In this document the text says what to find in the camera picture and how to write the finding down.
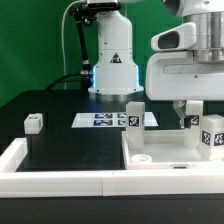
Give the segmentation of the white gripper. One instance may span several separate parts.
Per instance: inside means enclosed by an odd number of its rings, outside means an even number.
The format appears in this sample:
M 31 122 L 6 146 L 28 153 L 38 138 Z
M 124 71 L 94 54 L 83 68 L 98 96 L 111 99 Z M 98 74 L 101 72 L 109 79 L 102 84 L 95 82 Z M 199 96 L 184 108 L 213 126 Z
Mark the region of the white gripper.
M 224 100 L 224 63 L 197 63 L 191 51 L 156 53 L 147 64 L 145 88 L 151 100 L 174 101 L 181 128 L 190 129 L 200 118 L 191 100 Z

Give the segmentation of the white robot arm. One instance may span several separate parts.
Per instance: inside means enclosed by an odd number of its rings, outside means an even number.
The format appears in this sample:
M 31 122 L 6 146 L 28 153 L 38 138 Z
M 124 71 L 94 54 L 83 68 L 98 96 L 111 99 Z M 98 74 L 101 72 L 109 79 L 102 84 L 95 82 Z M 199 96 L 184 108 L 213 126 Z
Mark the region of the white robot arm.
M 188 100 L 224 100 L 224 0 L 162 0 L 182 24 L 155 35 L 145 85 L 132 56 L 132 24 L 119 13 L 119 0 L 87 0 L 97 14 L 99 59 L 92 95 L 105 99 L 144 91 L 171 101 L 180 117 Z

